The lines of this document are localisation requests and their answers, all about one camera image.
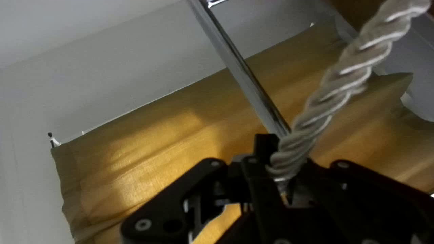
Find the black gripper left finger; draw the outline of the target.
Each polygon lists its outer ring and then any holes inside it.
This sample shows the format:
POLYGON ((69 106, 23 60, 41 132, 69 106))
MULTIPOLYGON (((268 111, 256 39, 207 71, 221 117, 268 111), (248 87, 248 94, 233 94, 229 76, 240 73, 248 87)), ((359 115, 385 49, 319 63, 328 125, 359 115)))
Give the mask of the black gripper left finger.
POLYGON ((191 244, 225 206, 241 208, 220 244, 287 244, 285 206, 266 164, 278 137, 258 134, 253 152, 232 163, 207 157, 130 214, 123 244, 191 244))

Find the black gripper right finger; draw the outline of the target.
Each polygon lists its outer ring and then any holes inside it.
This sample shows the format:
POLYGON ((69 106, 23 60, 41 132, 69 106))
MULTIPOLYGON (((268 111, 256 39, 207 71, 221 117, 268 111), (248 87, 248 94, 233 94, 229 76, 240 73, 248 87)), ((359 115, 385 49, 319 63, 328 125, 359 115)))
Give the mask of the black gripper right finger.
POLYGON ((338 244, 434 244, 434 199, 348 160, 308 160, 293 178, 335 228, 338 244))

